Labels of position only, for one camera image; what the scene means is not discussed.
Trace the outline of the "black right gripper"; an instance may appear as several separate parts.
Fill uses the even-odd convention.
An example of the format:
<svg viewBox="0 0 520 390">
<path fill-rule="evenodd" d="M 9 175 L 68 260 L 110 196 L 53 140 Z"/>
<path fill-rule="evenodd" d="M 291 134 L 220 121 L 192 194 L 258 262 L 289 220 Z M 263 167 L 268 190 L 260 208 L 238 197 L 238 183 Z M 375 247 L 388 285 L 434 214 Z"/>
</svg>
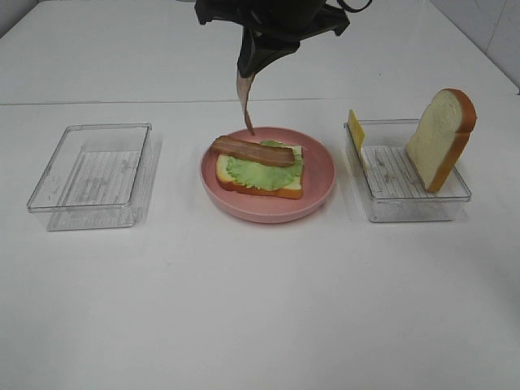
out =
<svg viewBox="0 0 520 390">
<path fill-rule="evenodd" d="M 219 20 L 243 26 L 237 69 L 244 79 L 294 54 L 299 41 L 329 31 L 339 36 L 350 25 L 343 9 L 324 1 L 197 1 L 195 11 L 202 25 Z"/>
</svg>

